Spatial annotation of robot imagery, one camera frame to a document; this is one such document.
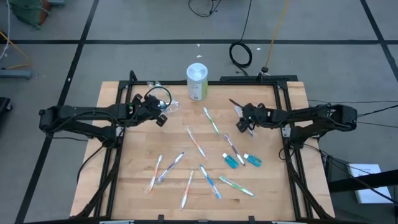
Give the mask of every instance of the gray floor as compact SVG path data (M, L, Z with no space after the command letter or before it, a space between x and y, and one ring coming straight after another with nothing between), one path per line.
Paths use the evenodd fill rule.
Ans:
M194 15L187 1L100 0L87 39L240 38L248 0L223 0L218 12L209 18ZM52 10L41 30L34 30L12 16L11 38L78 40L92 2L67 1L65 7ZM367 2L384 38L398 39L397 1ZM6 30L4 4L5 0L0 0L1 30ZM205 11L206 4L205 0L193 1L193 7L199 11ZM253 0L245 39L270 39L282 8L283 1ZM376 35L359 0L301 0L290 2L278 39L376 40ZM14 102L14 111L0 132L3 223L14 222L44 141L45 136L38 129L37 113L39 109L57 104L77 45L21 44L19 47L32 59L34 77L31 80L0 79L0 96L10 97ZM247 71L255 75L264 66L269 45L249 47L253 51L253 63ZM388 48L397 58L398 45ZM94 106L101 82L126 80L130 69L140 80L183 80L186 67L201 62L208 67L210 80L239 75L229 60L228 49L229 44L85 45L66 104ZM242 50L236 49L234 54L238 60L247 60ZM14 49L9 49L0 67L23 61ZM380 45L276 45L269 68L273 75L298 75L305 82L308 98L313 100L398 100L398 82ZM363 113L390 105L375 103L355 107ZM389 110L361 120L398 126L395 115L396 110ZM329 133L321 140L321 147L346 161L377 163L382 170L391 170L397 168L397 136L396 128L358 124L357 130L350 133ZM84 149L84 142L53 141L26 222L68 217ZM333 201L339 215L343 202ZM360 213L360 209L350 212Z

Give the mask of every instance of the blue toothbrush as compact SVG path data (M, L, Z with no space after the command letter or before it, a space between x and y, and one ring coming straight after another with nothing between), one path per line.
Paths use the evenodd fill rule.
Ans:
M205 171L205 168L203 168L202 165L199 165L199 168L200 168L201 172L203 173L203 175L206 177L206 179L209 182L209 184L211 185L211 188L213 189L214 193L216 194L216 197L218 199L221 199L221 194L218 192L218 190L216 188L216 185L213 183L213 181L210 179L209 175Z

